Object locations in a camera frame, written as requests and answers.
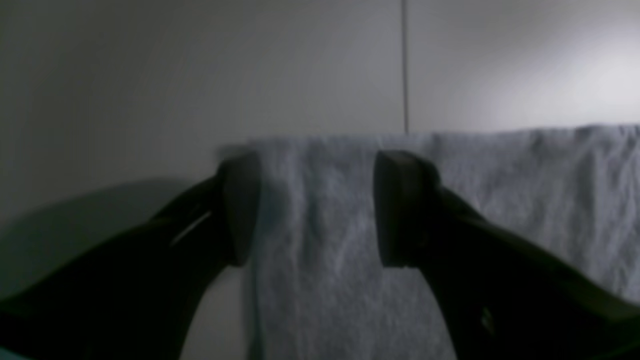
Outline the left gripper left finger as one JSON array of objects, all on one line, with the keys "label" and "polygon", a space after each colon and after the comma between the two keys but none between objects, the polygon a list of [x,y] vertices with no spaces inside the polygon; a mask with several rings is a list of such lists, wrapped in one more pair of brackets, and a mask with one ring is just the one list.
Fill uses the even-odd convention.
[{"label": "left gripper left finger", "polygon": [[254,152],[222,162],[146,223],[1,301],[1,348],[31,360],[178,360],[202,296],[249,259]]}]

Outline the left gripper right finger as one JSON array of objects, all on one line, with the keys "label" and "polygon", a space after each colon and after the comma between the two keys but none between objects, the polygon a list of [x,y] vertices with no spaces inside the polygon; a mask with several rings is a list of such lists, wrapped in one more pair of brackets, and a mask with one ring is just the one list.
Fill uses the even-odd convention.
[{"label": "left gripper right finger", "polygon": [[374,161],[378,253],[425,278],[459,360],[637,360],[639,307],[496,226],[429,161]]}]

